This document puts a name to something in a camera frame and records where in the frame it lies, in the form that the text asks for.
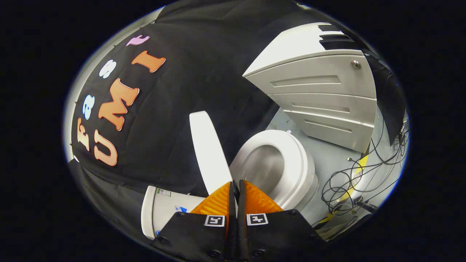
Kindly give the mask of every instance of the keyhole lock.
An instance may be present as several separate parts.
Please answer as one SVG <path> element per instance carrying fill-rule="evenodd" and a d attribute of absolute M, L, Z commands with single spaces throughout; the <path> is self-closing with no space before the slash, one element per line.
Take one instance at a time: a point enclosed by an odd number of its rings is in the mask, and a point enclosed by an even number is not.
<path fill-rule="evenodd" d="M 361 69 L 361 64 L 356 60 L 351 61 L 351 65 L 354 67 L 354 69 Z"/>

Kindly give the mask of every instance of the tangled wires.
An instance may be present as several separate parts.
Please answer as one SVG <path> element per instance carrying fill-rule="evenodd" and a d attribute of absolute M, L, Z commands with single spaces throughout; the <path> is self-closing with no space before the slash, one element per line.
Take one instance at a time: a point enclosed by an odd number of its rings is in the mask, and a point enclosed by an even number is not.
<path fill-rule="evenodd" d="M 374 140 L 371 139 L 373 149 L 367 154 L 367 155 L 369 155 L 369 154 L 371 154 L 372 152 L 375 151 L 377 157 L 380 159 L 380 163 L 373 164 L 373 165 L 362 166 L 361 164 L 359 164 L 358 161 L 360 161 L 363 157 L 361 157 L 358 160 L 353 160 L 353 159 L 349 158 L 348 161 L 353 162 L 352 167 L 334 172 L 330 176 L 330 178 L 327 180 L 327 182 L 324 184 L 324 186 L 322 188 L 321 199 L 322 199 L 322 201 L 324 201 L 327 204 L 330 214 L 332 214 L 332 215 L 344 215 L 344 214 L 346 214 L 348 212 L 354 212 L 354 213 L 357 212 L 357 211 L 354 211 L 355 203 L 354 203 L 354 200 L 351 197 L 351 194 L 354 191 L 360 192 L 360 193 L 367 193 L 367 192 L 376 191 L 377 189 L 379 189 L 379 187 L 391 175 L 393 169 L 395 168 L 395 165 L 400 164 L 400 166 L 401 166 L 401 162 L 406 157 L 406 145 L 407 145 L 407 142 L 408 142 L 408 139 L 409 139 L 409 130 L 405 131 L 405 126 L 406 125 L 403 125 L 403 128 L 402 128 L 401 132 L 399 133 L 399 135 L 397 137 L 397 141 L 394 144 L 394 151 L 386 159 L 383 159 L 380 156 L 379 152 L 377 151 L 377 147 L 380 144 L 380 140 L 382 139 L 382 136 L 384 134 L 384 120 L 383 119 L 382 119 L 382 122 L 383 122 L 383 124 L 382 124 L 382 134 L 380 135 L 380 138 L 379 138 L 377 144 L 375 144 Z M 384 180 L 377 187 L 375 187 L 375 188 L 373 188 L 371 190 L 365 190 L 365 191 L 358 190 L 358 189 L 355 188 L 356 185 L 361 181 L 361 177 L 363 177 L 364 175 L 366 175 L 366 174 L 370 173 L 371 171 L 373 171 L 374 169 L 376 169 L 375 172 L 374 172 L 374 175 L 373 175 L 373 177 L 374 177 L 377 174 L 378 170 L 383 165 L 391 166 L 391 170 L 388 173 L 388 175 L 384 178 Z M 347 178 L 348 182 L 346 182 L 346 183 L 344 183 L 344 184 L 342 184 L 340 186 L 335 186 L 335 183 L 336 183 L 335 182 L 335 177 L 337 175 L 339 175 L 339 174 L 344 175 Z M 367 203 L 370 199 L 372 199 L 375 196 L 379 195 L 381 192 L 388 189 L 390 186 L 395 184 L 397 181 L 398 181 L 398 179 L 396 179 L 393 183 L 391 183 L 385 189 L 378 192 L 376 195 L 374 195 L 371 198 L 367 199 L 365 202 Z M 332 195 L 331 195 L 330 199 L 328 200 L 328 199 L 325 198 L 325 196 L 326 195 L 328 196 L 329 194 L 332 194 Z M 335 202 L 338 199 L 341 199 L 341 198 L 343 198 L 345 196 L 347 196 L 347 197 L 344 200 L 339 201 L 336 204 L 332 204 L 333 202 Z"/>

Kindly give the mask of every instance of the orange letter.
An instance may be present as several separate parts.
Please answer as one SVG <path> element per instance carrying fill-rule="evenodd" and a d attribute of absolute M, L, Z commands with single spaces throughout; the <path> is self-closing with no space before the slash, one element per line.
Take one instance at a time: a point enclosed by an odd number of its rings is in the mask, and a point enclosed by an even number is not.
<path fill-rule="evenodd" d="M 135 63 L 142 64 L 143 66 L 149 68 L 149 72 L 153 73 L 157 71 L 159 67 L 161 67 L 165 63 L 165 58 L 156 58 L 155 56 L 151 56 L 147 53 L 147 51 L 143 51 L 142 53 L 138 54 L 136 58 L 131 62 L 132 65 Z"/>
<path fill-rule="evenodd" d="M 127 106 L 133 104 L 139 94 L 139 88 L 132 89 L 121 83 L 120 78 L 117 78 L 112 86 L 110 86 L 110 95 L 113 98 L 112 102 L 103 103 L 99 109 L 99 118 L 105 118 L 115 125 L 116 130 L 120 131 L 123 127 L 124 117 L 116 117 L 115 114 L 126 114 L 128 110 L 124 106 L 121 99 L 126 102 Z"/>
<path fill-rule="evenodd" d="M 115 146 L 103 136 L 99 135 L 99 131 L 95 130 L 94 131 L 94 141 L 96 143 L 101 143 L 102 145 L 106 146 L 110 150 L 110 155 L 107 156 L 106 154 L 102 153 L 99 151 L 97 146 L 94 146 L 94 156 L 96 157 L 97 160 L 100 160 L 107 165 L 114 166 L 117 163 L 117 149 Z"/>
<path fill-rule="evenodd" d="M 86 129 L 81 124 L 81 121 L 81 118 L 78 118 L 78 142 L 83 144 L 86 147 L 87 151 L 89 151 L 89 135 L 84 135 Z"/>

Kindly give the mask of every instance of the cabinet drawer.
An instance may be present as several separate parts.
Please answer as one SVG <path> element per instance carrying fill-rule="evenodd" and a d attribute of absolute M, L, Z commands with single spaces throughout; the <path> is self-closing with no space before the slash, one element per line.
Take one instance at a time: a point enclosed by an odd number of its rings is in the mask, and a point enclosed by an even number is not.
<path fill-rule="evenodd" d="M 354 69 L 351 61 L 361 64 Z M 264 93 L 329 93 L 376 98 L 363 55 L 326 55 L 281 64 L 246 77 Z"/>
<path fill-rule="evenodd" d="M 308 136 L 366 152 L 374 126 L 337 117 L 284 110 Z"/>
<path fill-rule="evenodd" d="M 268 95 L 284 110 L 302 111 L 341 117 L 374 124 L 377 100 L 337 94 L 273 94 Z"/>

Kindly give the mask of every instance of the white cabinet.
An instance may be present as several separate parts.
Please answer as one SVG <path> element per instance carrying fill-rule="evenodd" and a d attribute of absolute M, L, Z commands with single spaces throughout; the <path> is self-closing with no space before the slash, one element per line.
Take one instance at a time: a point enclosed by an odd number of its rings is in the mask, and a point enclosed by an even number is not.
<path fill-rule="evenodd" d="M 377 108 L 369 64 L 361 50 L 326 50 L 319 25 L 280 33 L 244 77 L 284 109 L 308 136 L 365 152 Z M 358 68 L 352 61 L 357 61 Z"/>

